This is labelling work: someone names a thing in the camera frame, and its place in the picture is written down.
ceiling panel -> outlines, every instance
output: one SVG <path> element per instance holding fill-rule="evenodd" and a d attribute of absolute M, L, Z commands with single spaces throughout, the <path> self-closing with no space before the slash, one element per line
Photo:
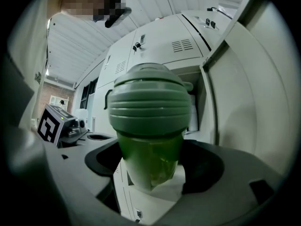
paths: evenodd
<path fill-rule="evenodd" d="M 113 43 L 157 17 L 218 5 L 238 8 L 240 3 L 241 0 L 126 0 L 132 13 L 110 29 L 104 21 L 94 23 L 58 14 L 51 20 L 49 30 L 49 75 L 74 83 Z"/>

